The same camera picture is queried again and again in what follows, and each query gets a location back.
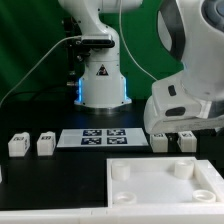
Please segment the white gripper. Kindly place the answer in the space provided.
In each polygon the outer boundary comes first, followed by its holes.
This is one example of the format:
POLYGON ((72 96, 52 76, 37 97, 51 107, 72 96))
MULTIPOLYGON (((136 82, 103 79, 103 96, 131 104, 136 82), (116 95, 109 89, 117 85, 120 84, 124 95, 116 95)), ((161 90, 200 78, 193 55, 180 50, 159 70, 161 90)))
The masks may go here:
POLYGON ((177 135, 175 133, 182 131, 196 131, 204 129, 214 129, 224 127, 224 115, 216 118, 165 118, 159 116, 153 98, 150 97, 144 110, 144 127, 148 134, 168 133, 168 150, 176 151, 178 148, 177 135))

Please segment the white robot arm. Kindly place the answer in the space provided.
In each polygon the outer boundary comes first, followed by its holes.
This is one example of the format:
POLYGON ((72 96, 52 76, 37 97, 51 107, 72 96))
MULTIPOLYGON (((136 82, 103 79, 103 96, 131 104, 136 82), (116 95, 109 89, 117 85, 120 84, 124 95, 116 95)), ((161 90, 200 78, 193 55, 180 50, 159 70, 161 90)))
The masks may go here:
MULTIPOLYGON (((101 13, 135 9, 143 0, 58 0, 81 29, 75 44, 90 50, 78 79, 75 104, 112 112, 131 103, 120 72, 122 33, 103 24, 101 13)), ((163 0, 157 27, 165 49, 184 69, 153 83, 144 127, 65 129, 58 146, 152 146, 168 148, 168 133, 195 142, 195 130, 224 127, 224 0, 163 0)))

